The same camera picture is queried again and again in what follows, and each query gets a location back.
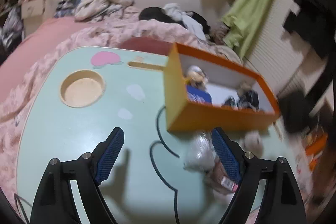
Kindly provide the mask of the orange cardboard box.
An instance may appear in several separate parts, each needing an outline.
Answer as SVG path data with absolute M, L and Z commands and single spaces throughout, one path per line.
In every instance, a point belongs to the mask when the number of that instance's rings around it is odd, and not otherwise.
M 187 70 L 200 68 L 209 79 L 205 92 L 212 104 L 189 101 Z M 259 97 L 259 111 L 222 107 L 229 96 L 238 100 L 237 89 L 249 84 Z M 222 57 L 183 44 L 173 44 L 163 70 L 166 126 L 169 132 L 211 130 L 265 130 L 280 116 L 278 102 L 261 75 Z

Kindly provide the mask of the brown card box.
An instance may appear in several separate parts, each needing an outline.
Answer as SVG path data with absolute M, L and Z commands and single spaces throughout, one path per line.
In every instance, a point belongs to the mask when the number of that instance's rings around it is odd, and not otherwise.
M 234 193 L 238 188 L 238 184 L 228 178 L 228 174 L 218 156 L 215 158 L 215 166 L 210 172 L 209 179 L 210 185 L 221 194 Z

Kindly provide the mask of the clear plastic bag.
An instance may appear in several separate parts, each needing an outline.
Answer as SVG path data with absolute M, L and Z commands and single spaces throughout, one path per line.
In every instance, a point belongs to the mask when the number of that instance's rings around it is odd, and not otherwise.
M 208 172 L 215 166 L 214 148 L 209 132 L 203 131 L 195 135 L 185 154 L 183 167 L 195 172 Z

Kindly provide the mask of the blue small box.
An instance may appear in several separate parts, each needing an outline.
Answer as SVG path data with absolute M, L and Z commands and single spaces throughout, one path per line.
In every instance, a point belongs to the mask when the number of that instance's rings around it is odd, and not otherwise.
M 189 101 L 200 104 L 212 104 L 212 98 L 208 92 L 197 89 L 191 85 L 186 85 L 186 90 Z

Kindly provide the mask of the black hanging clothes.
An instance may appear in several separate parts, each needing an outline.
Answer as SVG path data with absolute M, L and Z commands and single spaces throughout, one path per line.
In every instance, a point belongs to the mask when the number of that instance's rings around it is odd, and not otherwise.
M 332 52 L 335 45 L 335 14 L 331 0 L 294 0 L 299 12 L 290 12 L 283 24 L 288 33 L 295 32 L 308 42 L 320 58 Z

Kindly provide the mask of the green hanging garment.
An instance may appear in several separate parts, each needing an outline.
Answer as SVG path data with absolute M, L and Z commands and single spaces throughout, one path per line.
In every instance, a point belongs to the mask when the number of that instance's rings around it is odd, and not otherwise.
M 255 42 L 273 0 L 235 0 L 222 22 L 229 28 L 225 44 L 241 59 Z

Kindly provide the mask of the white drawer cabinet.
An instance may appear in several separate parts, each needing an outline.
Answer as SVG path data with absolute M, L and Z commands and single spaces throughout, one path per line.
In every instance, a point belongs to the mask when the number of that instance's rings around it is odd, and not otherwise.
M 41 16 L 42 21 L 53 18 L 56 7 L 61 0 L 31 0 L 21 5 L 21 18 L 28 19 Z

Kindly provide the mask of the cream crumpled blanket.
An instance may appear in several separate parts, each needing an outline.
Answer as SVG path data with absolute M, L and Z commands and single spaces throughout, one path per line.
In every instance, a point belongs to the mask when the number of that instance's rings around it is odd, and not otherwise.
M 134 0 L 81 0 L 74 12 L 74 19 L 83 22 L 100 16 L 104 12 L 112 12 L 131 6 Z

